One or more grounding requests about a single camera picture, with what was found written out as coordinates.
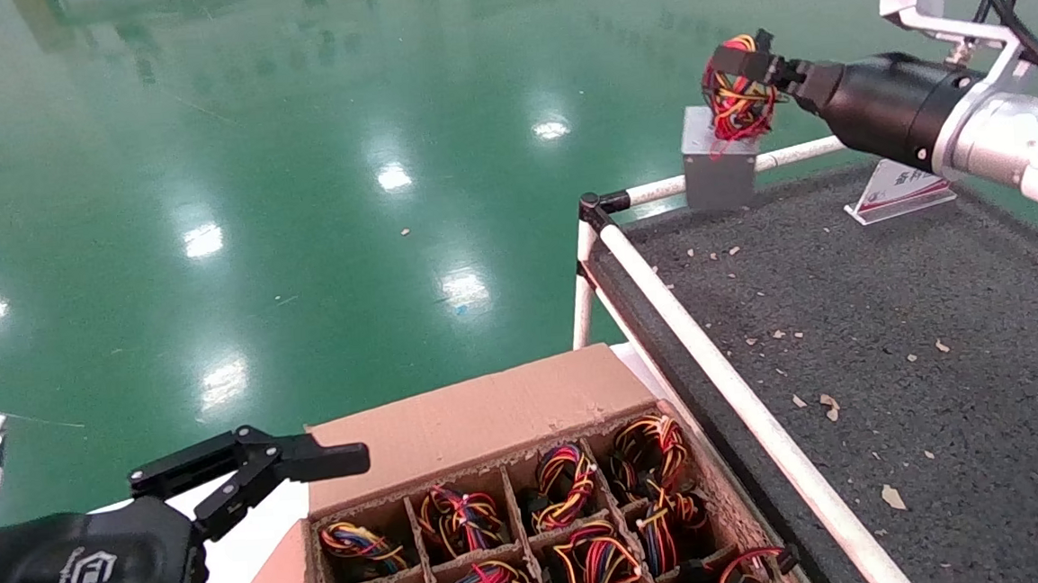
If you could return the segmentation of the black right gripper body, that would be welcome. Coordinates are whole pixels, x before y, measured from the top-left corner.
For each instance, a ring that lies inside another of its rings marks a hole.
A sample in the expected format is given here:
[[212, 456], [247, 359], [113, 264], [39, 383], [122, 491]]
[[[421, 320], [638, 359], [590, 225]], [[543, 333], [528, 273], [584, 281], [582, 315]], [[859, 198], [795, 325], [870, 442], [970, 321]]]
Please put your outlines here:
[[943, 126], [980, 81], [978, 70], [903, 51], [854, 63], [802, 61], [796, 70], [796, 102], [845, 148], [928, 173]]

